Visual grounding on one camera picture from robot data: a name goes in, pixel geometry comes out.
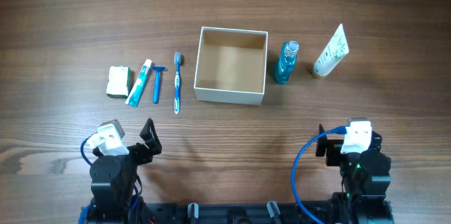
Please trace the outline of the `teal white toothpaste tube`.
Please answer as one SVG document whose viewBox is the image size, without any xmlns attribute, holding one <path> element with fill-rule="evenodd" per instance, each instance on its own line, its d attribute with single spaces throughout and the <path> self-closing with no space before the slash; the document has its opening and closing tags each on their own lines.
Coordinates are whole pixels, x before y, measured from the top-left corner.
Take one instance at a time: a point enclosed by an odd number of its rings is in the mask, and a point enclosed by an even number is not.
<svg viewBox="0 0 451 224">
<path fill-rule="evenodd" d="M 132 90 L 125 101 L 129 106 L 138 107 L 142 93 L 144 91 L 149 72 L 152 70 L 152 60 L 147 59 L 141 67 L 140 73 L 132 87 Z"/>
</svg>

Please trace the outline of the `green white soap bar pack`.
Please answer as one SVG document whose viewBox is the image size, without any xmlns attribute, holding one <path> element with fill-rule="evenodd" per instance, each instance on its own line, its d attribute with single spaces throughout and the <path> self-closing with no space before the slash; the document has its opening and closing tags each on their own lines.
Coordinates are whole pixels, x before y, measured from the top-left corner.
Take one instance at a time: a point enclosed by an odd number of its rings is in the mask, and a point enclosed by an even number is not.
<svg viewBox="0 0 451 224">
<path fill-rule="evenodd" d="M 130 91 L 131 70 L 125 66 L 111 66 L 106 95 L 112 98 L 127 98 Z"/>
</svg>

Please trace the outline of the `blue disposable razor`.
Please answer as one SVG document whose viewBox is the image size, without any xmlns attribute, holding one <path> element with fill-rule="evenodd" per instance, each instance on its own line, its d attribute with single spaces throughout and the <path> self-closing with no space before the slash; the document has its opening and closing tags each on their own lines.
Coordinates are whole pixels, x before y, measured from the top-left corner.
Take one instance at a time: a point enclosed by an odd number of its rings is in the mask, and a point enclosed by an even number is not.
<svg viewBox="0 0 451 224">
<path fill-rule="evenodd" d="M 161 74 L 162 72 L 167 71 L 167 67 L 153 66 L 152 70 L 155 72 L 153 103 L 157 104 L 159 102 L 159 92 L 161 89 Z"/>
</svg>

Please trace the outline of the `white lotion tube green leaves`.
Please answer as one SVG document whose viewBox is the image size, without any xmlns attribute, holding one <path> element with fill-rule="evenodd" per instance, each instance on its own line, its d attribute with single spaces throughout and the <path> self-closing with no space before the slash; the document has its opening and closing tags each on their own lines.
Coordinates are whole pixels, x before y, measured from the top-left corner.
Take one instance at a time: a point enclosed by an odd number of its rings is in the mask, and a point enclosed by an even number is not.
<svg viewBox="0 0 451 224">
<path fill-rule="evenodd" d="M 350 52 L 342 23 L 316 60 L 313 73 L 319 77 L 327 76 Z"/>
</svg>

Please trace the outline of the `blue mouthwash bottle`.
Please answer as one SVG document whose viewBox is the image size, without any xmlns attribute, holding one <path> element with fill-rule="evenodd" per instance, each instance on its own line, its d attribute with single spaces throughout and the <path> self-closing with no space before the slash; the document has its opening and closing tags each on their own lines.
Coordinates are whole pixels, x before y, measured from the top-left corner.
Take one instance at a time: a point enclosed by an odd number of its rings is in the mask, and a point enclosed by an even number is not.
<svg viewBox="0 0 451 224">
<path fill-rule="evenodd" d="M 298 51 L 299 44 L 296 41 L 289 41 L 283 44 L 274 72 L 278 84 L 286 84 L 288 82 L 297 62 Z"/>
</svg>

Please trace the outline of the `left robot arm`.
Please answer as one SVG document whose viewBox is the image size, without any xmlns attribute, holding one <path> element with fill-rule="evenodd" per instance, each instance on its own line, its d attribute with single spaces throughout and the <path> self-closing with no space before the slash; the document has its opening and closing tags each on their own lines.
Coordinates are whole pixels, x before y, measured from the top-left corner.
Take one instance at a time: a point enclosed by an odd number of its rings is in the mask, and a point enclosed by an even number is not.
<svg viewBox="0 0 451 224">
<path fill-rule="evenodd" d="M 154 122 L 148 119 L 142 128 L 142 143 L 125 146 L 125 133 L 118 120 L 102 123 L 80 145 L 89 165 L 93 198 L 82 210 L 79 223 L 156 223 L 154 213 L 142 198 L 137 167 L 150 163 L 162 146 Z"/>
</svg>

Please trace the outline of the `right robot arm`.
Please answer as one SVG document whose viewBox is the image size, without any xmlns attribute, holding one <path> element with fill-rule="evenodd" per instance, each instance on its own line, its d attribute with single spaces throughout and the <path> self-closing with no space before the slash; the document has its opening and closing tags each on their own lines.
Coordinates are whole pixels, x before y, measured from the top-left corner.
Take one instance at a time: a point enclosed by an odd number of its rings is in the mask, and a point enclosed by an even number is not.
<svg viewBox="0 0 451 224">
<path fill-rule="evenodd" d="M 342 191 L 327 201 L 309 207 L 324 223 L 393 223 L 392 209 L 385 200 L 390 185 L 391 158 L 381 153 L 383 138 L 371 133 L 369 148 L 361 153 L 341 152 L 342 139 L 322 136 L 316 142 L 316 155 L 326 158 L 327 166 L 338 166 Z"/>
</svg>

